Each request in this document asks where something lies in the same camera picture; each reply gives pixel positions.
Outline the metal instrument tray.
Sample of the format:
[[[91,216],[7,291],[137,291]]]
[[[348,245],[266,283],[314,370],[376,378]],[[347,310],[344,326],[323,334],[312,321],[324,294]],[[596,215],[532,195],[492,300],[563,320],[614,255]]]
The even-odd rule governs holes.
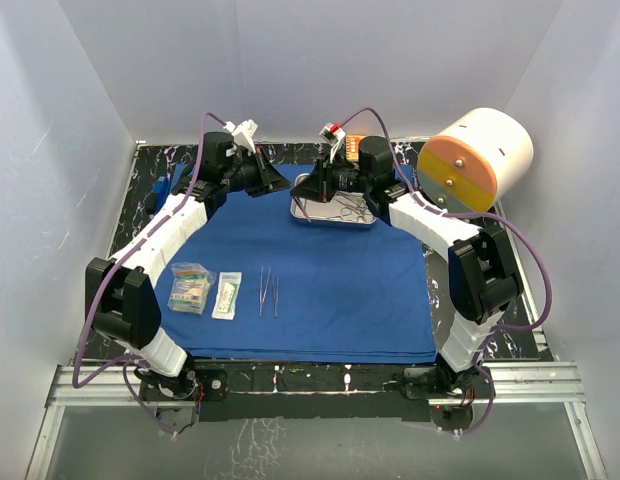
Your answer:
[[[293,200],[291,201],[290,214],[295,221],[301,223],[302,225],[309,225],[315,227],[323,226],[366,230],[372,228],[377,222],[377,218],[374,223],[343,221],[340,217],[341,205],[334,200],[334,197],[327,203],[318,203],[305,199],[300,199],[301,203],[306,209],[309,218],[311,219],[311,223],[305,221]]]

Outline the steel forceps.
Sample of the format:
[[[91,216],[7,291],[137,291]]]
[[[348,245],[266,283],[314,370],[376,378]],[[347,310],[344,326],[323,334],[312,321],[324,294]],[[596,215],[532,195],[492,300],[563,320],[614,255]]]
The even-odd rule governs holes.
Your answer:
[[[259,316],[262,316],[264,304],[268,294],[270,278],[271,268],[265,269],[265,267],[262,266],[259,280]]]
[[[297,209],[301,212],[301,215],[305,219],[305,221],[311,223],[311,219],[309,218],[304,205],[301,203],[301,200],[295,196],[292,197],[292,200],[295,203]]]
[[[272,290],[272,298],[273,298],[273,317],[275,319],[278,318],[279,285],[280,285],[280,277],[278,275],[274,275],[271,290]]]

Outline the blue surgical drape cloth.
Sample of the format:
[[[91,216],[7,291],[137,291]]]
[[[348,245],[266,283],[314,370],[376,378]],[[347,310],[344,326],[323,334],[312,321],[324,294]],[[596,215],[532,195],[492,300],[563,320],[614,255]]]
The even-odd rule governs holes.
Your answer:
[[[170,270],[155,293],[164,330],[196,357],[327,363],[430,363],[436,356],[421,243],[370,229],[302,225],[291,198],[232,193],[177,252],[179,262],[241,272],[233,320],[170,310]],[[259,316],[260,270],[271,268]],[[278,318],[272,281],[280,277]]]

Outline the white suture packet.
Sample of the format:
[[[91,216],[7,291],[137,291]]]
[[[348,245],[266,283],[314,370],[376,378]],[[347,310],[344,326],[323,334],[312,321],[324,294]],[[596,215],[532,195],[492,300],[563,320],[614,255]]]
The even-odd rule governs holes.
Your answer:
[[[236,303],[242,281],[241,272],[221,272],[212,318],[216,320],[233,320]]]

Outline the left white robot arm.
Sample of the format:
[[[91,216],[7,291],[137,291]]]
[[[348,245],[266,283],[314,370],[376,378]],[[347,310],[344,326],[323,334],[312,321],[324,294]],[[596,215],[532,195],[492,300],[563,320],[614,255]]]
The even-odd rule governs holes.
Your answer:
[[[186,241],[204,227],[229,194],[259,197],[290,188],[253,136],[251,120],[207,132],[195,165],[185,170],[163,206],[128,245],[86,268],[86,325],[124,347],[141,378],[184,399],[197,388],[194,360],[161,326],[154,288]]]

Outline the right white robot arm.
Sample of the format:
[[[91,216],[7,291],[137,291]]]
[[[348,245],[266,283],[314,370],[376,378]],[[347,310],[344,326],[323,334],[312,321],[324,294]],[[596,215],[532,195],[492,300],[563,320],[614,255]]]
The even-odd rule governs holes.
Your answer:
[[[497,224],[481,228],[436,214],[416,201],[416,187],[385,138],[367,136],[358,151],[355,163],[339,153],[317,159],[313,170],[294,183],[291,195],[297,203],[327,203],[339,192],[359,193],[373,216],[445,259],[455,312],[435,360],[434,378],[443,394],[459,396],[478,373],[483,343],[522,292],[507,233]]]

